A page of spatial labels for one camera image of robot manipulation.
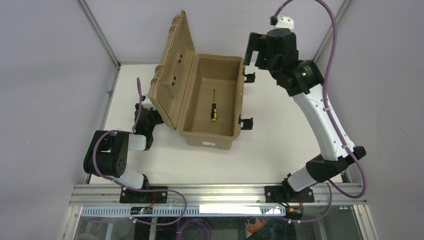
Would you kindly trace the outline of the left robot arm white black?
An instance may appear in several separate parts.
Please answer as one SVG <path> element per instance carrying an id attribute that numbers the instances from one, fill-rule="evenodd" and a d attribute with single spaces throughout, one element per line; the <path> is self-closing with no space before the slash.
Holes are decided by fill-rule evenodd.
<path id="1" fill-rule="evenodd" d="M 128 165 L 130 151 L 148 151 L 154 141 L 155 126 L 163 123 L 159 112 L 136 104 L 133 132 L 122 130 L 97 130 L 83 160 L 85 173 L 111 180 L 124 189 L 149 190 L 145 174 Z"/>

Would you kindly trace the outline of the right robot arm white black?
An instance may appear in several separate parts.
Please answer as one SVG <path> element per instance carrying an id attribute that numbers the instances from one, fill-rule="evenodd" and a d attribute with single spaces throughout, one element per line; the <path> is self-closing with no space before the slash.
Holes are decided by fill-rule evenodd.
<path id="1" fill-rule="evenodd" d="M 297 39 L 288 28 L 275 28 L 266 34 L 251 32 L 243 64 L 250 65 L 253 52 L 255 66 L 267 70 L 276 84 L 286 90 L 305 115 L 320 148 L 320 154 L 303 168 L 282 181 L 279 201 L 296 198 L 316 183 L 340 174 L 367 153 L 347 136 L 337 116 L 332 113 L 325 80 L 312 60 L 300 60 Z"/>

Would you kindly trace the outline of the black yellow screwdriver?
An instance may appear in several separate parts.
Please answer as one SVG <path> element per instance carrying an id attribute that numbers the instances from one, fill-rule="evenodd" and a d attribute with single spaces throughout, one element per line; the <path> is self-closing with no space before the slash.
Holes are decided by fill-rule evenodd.
<path id="1" fill-rule="evenodd" d="M 218 111 L 217 111 L 217 103 L 216 103 L 216 90 L 213 90 L 213 96 L 212 96 L 212 104 L 211 104 L 211 120 L 213 122 L 216 122 L 218 118 Z"/>

